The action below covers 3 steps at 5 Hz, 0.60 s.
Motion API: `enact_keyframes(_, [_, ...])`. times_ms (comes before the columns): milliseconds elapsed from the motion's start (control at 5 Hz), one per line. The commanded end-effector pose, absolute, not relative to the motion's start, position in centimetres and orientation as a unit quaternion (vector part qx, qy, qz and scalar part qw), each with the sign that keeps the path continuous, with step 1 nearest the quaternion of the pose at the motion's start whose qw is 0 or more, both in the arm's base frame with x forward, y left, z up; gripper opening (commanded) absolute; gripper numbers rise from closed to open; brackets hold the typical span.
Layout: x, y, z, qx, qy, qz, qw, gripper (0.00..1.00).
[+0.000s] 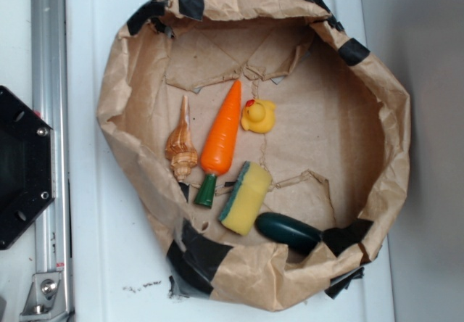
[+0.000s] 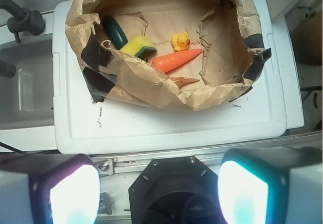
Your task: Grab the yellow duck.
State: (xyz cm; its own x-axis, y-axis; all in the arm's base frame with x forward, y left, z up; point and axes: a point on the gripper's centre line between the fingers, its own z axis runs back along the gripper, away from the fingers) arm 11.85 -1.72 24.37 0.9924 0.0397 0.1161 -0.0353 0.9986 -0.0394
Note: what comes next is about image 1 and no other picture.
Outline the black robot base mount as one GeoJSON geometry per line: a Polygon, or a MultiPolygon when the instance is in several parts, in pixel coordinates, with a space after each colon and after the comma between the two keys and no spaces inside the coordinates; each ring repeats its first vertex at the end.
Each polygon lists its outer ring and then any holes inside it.
{"type": "Polygon", "coordinates": [[[1,87],[1,249],[9,249],[54,200],[52,134],[1,87]]]}

